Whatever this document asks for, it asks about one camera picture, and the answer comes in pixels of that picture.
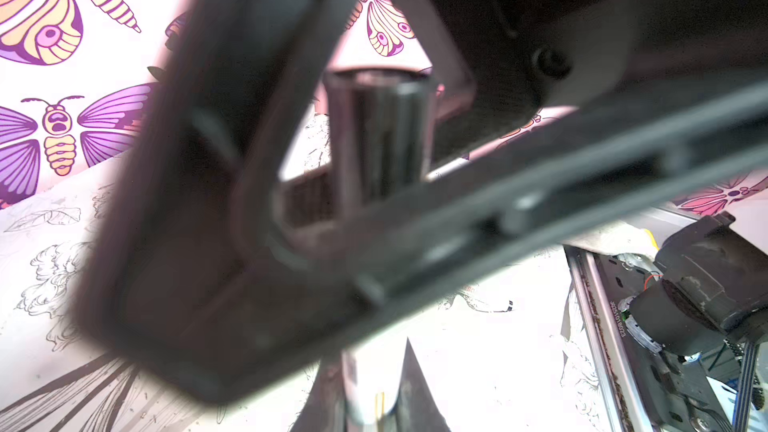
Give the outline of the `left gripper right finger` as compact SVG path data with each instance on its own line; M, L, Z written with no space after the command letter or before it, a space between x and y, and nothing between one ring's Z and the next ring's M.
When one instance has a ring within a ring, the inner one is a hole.
M398 395L400 432L450 432L429 389L415 351L406 342Z

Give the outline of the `black pen cap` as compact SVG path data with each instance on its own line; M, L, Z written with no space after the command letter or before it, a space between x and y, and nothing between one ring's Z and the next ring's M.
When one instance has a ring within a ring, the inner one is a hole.
M432 148L436 84L429 74L395 68L326 72L331 190L336 215L422 182Z

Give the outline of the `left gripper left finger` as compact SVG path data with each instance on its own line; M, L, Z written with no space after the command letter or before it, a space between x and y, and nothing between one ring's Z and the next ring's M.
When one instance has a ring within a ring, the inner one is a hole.
M291 432L344 432L346 396L341 356L324 357Z

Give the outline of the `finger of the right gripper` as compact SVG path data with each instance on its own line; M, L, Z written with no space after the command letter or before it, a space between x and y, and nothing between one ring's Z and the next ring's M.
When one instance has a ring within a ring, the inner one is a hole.
M767 162L767 0L195 0L72 315L240 399Z

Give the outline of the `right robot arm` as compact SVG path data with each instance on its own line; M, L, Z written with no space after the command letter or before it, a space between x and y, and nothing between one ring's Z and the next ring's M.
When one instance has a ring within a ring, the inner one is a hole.
M767 255L727 213L645 285L572 240L767 163L767 0L196 0L82 276L85 335L226 404L311 362L300 430L350 426L343 353L566 245L624 430L702 425L670 356L767 338Z

